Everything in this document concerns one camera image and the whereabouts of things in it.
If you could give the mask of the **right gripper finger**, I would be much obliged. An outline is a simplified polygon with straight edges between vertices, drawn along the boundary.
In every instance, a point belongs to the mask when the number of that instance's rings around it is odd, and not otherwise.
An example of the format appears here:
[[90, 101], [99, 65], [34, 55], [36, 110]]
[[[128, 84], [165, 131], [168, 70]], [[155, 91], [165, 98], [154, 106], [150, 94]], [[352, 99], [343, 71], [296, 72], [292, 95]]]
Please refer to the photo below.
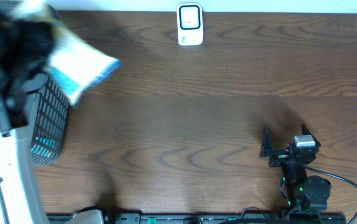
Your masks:
[[314, 138], [313, 134], [310, 132], [306, 124], [301, 125], [301, 131], [302, 131], [302, 135], [309, 135]]
[[271, 157], [274, 153], [274, 147], [267, 129], [263, 130], [262, 144], [259, 157]]

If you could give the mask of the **white blue snack bag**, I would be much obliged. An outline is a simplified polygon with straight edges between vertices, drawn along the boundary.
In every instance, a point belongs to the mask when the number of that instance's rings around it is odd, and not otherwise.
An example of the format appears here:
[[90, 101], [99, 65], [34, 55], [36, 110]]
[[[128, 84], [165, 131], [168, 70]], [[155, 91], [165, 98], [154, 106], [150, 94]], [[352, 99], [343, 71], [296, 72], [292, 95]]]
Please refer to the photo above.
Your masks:
[[104, 54], [72, 32], [52, 15], [52, 8], [43, 0], [19, 1], [11, 16], [52, 26], [55, 48], [49, 56], [49, 72], [72, 106], [87, 89], [106, 80], [121, 65], [119, 59]]

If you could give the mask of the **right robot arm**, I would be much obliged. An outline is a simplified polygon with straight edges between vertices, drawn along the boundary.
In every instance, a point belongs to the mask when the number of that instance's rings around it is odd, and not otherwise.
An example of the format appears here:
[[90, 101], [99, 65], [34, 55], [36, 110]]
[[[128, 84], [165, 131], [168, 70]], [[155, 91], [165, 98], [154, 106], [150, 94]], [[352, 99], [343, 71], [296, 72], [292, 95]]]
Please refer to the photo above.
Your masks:
[[275, 149], [270, 134], [263, 131], [260, 157], [269, 159], [269, 167], [282, 170], [281, 194], [288, 200], [289, 207], [282, 212], [286, 220], [295, 215], [319, 215], [327, 209], [331, 183], [317, 176], [307, 175], [306, 166], [316, 159], [321, 144], [305, 124], [302, 134], [285, 149]]

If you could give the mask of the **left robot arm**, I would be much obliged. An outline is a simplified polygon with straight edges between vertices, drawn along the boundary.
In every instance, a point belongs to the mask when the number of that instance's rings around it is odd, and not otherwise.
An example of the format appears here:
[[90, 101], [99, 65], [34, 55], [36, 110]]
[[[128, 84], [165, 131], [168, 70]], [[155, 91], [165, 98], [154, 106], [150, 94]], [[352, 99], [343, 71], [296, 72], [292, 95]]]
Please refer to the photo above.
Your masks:
[[48, 80], [46, 22], [0, 11], [0, 223], [47, 223], [30, 156], [30, 95]]

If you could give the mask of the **white barcode scanner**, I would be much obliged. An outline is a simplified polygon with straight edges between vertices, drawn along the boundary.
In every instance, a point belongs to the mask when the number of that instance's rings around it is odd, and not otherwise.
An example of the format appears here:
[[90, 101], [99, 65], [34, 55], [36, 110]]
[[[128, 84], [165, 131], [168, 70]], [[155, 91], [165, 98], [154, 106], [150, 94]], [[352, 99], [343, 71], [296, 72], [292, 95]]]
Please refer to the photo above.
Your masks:
[[198, 3], [180, 4], [177, 8], [177, 35], [181, 46], [203, 43], [203, 9]]

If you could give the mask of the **grey plastic mesh basket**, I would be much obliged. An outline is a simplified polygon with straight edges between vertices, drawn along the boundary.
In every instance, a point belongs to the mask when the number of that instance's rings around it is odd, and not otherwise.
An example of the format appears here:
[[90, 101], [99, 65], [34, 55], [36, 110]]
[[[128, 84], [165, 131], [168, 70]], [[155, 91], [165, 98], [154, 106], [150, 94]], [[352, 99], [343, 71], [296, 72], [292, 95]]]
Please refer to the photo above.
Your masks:
[[33, 135], [30, 142], [32, 162], [47, 165], [55, 162], [61, 151], [67, 129], [70, 104], [57, 82], [51, 78], [34, 94]]

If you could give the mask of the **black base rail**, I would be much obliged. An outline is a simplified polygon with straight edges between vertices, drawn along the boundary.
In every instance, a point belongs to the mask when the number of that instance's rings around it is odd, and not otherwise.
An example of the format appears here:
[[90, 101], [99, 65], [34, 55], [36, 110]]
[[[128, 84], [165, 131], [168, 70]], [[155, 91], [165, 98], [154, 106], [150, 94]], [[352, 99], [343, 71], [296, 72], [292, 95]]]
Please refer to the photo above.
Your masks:
[[[273, 220], [279, 220], [278, 215], [273, 216], [272, 214], [262, 214], [262, 213], [251, 213], [246, 212], [244, 215], [240, 214], [219, 214], [219, 215], [210, 215], [210, 214], [189, 214], [189, 215], [156, 215], [148, 214], [141, 215], [138, 213], [118, 213], [115, 215], [108, 215], [106, 217], [105, 223], [115, 223], [115, 224], [184, 224], [184, 223], [203, 223], [203, 224], [212, 224], [212, 223], [221, 223], [231, 220], [240, 220], [240, 219], [257, 219], [264, 221], [266, 218], [271, 218]], [[302, 221], [302, 223], [337, 223], [345, 224], [346, 219], [344, 215], [291, 215], [291, 220]]]

